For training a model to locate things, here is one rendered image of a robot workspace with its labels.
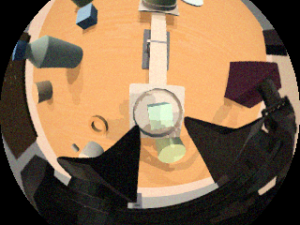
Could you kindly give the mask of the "pale green cube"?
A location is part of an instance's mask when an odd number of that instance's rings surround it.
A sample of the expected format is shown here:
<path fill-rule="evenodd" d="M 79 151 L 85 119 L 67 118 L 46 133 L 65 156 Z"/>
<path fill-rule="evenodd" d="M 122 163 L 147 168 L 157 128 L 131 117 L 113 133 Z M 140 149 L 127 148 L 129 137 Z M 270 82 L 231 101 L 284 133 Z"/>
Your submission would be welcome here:
<path fill-rule="evenodd" d="M 151 130 L 173 126 L 173 106 L 171 102 L 147 105 Z"/>

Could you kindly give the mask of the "tan cylinder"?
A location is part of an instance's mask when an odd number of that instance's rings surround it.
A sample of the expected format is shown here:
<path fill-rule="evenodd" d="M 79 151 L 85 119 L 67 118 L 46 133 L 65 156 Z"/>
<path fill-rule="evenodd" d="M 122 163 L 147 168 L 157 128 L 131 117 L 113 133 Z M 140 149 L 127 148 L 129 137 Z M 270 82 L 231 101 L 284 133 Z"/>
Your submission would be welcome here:
<path fill-rule="evenodd" d="M 33 99 L 35 104 L 38 105 L 39 102 L 48 100 L 53 97 L 53 86 L 50 80 L 44 80 L 44 82 L 34 82 L 31 86 L 33 90 Z"/>

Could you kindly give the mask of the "cream cylinder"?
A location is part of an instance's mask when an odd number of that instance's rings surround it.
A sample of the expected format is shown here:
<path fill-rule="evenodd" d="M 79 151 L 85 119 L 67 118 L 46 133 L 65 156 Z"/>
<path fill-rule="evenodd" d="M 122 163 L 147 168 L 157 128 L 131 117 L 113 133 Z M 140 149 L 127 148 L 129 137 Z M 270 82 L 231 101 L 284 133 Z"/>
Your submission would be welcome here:
<path fill-rule="evenodd" d="M 97 142 L 87 142 L 83 150 L 80 151 L 79 158 L 93 158 L 104 153 L 104 149 Z"/>

